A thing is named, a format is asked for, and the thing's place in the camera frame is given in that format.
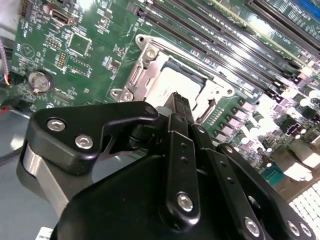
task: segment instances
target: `motherboard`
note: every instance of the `motherboard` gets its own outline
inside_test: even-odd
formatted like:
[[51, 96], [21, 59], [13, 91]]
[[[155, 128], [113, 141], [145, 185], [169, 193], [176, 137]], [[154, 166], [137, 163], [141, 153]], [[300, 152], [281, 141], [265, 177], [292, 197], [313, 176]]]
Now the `motherboard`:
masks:
[[213, 144], [232, 144], [271, 185], [286, 175], [309, 181], [320, 164], [318, 6], [24, 0], [6, 93], [38, 111], [158, 107], [178, 92]]

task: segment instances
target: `usb port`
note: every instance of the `usb port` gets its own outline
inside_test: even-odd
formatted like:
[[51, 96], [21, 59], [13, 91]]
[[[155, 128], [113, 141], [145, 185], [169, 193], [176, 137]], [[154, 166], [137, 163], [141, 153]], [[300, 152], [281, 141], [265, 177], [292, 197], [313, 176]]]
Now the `usb port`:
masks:
[[52, 10], [51, 18], [63, 25], [68, 25], [70, 20], [69, 17], [55, 9]]

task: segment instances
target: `integrated circuit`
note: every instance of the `integrated circuit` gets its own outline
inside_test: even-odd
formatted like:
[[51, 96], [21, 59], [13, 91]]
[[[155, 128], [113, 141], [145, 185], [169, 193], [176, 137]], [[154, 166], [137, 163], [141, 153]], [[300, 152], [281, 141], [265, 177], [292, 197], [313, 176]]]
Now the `integrated circuit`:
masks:
[[86, 38], [78, 33], [73, 33], [68, 43], [68, 49], [84, 57], [87, 55], [91, 44], [91, 39]]

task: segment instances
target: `screw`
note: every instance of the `screw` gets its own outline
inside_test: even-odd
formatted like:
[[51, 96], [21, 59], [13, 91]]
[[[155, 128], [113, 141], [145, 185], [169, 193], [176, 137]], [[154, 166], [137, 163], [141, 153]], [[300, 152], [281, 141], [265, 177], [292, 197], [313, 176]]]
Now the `screw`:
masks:
[[256, 238], [259, 237], [259, 235], [260, 235], [260, 230], [259, 230], [257, 224], [256, 224], [254, 221], [252, 221], [252, 220], [251, 220], [250, 218], [248, 218], [248, 217], [245, 217], [245, 218], [244, 218], [244, 224], [245, 224], [246, 229], [248, 229], [249, 232], [250, 232], [253, 236], [255, 236]]
[[51, 119], [46, 125], [51, 131], [55, 132], [61, 132], [66, 129], [65, 123], [59, 119]]
[[291, 232], [293, 232], [294, 235], [296, 235], [297, 237], [300, 236], [300, 232], [299, 229], [296, 227], [296, 225], [294, 225], [292, 222], [287, 221], [286, 224], [288, 225], [289, 229]]
[[177, 201], [179, 206], [186, 212], [191, 212], [194, 208], [191, 198], [183, 193], [178, 195]]
[[308, 237], [312, 237], [312, 233], [309, 230], [309, 228], [307, 228], [306, 225], [304, 225], [302, 222], [300, 222], [300, 226], [302, 228], [302, 231], [308, 236]]
[[75, 138], [75, 144], [81, 149], [90, 149], [94, 146], [94, 141], [89, 136], [80, 135]]
[[148, 50], [146, 51], [146, 56], [147, 56], [149, 59], [154, 59], [155, 56], [156, 56], [155, 50], [153, 50], [153, 49], [148, 49]]
[[132, 96], [130, 95], [130, 93], [124, 94], [124, 100], [125, 101], [131, 101], [132, 100]]
[[200, 133], [204, 134], [206, 132], [206, 130], [204, 130], [204, 128], [202, 126], [198, 126], [198, 130], [200, 131]]
[[225, 149], [226, 149], [229, 153], [231, 153], [231, 154], [234, 152], [234, 151], [232, 150], [232, 148], [229, 147], [229, 146], [226, 146]]

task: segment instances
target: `label sticker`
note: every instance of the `label sticker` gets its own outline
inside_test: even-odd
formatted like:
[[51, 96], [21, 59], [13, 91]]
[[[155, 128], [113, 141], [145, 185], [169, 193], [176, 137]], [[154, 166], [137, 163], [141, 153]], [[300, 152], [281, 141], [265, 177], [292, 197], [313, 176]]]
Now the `label sticker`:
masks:
[[52, 232], [53, 232], [53, 229], [43, 226], [41, 227], [35, 240], [50, 240]]

